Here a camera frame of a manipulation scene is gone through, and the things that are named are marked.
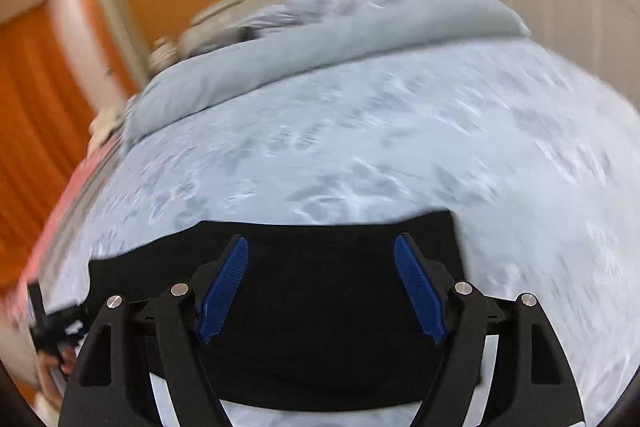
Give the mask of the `person's left hand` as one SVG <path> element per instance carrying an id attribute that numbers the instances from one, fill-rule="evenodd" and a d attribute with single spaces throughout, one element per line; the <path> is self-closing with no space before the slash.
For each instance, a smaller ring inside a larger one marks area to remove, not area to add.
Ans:
<path id="1" fill-rule="evenodd" d="M 76 352 L 73 348 L 61 351 L 61 358 L 50 355 L 46 351 L 37 352 L 37 375 L 40 389 L 44 397 L 57 409 L 63 402 L 63 394 L 53 379 L 53 371 L 58 369 L 62 374 L 70 376 L 76 365 Z"/>

